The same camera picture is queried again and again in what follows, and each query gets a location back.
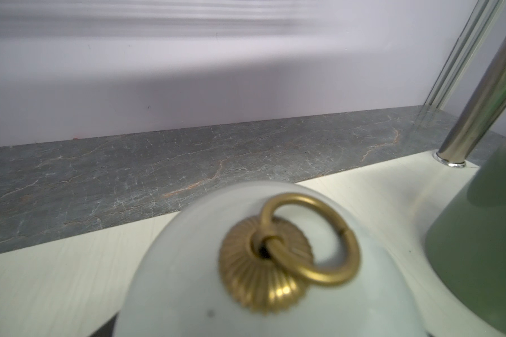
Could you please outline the small white tea canister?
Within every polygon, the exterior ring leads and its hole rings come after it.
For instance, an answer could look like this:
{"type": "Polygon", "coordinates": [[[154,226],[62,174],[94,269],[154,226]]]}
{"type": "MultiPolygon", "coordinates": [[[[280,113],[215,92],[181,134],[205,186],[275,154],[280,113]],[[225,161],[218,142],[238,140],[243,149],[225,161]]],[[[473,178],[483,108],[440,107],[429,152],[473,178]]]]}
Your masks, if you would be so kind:
{"type": "Polygon", "coordinates": [[[240,183],[180,211],[143,257],[115,336],[425,336],[393,259],[343,206],[240,183]]]}

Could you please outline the small green tea canister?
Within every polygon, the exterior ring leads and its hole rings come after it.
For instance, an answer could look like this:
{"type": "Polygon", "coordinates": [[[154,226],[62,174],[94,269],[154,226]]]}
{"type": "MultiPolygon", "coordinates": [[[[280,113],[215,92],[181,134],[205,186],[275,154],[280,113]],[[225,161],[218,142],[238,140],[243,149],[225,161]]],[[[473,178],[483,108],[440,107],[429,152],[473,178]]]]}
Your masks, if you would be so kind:
{"type": "Polygon", "coordinates": [[[455,297],[506,335],[506,141],[434,221],[425,250],[455,297]]]}

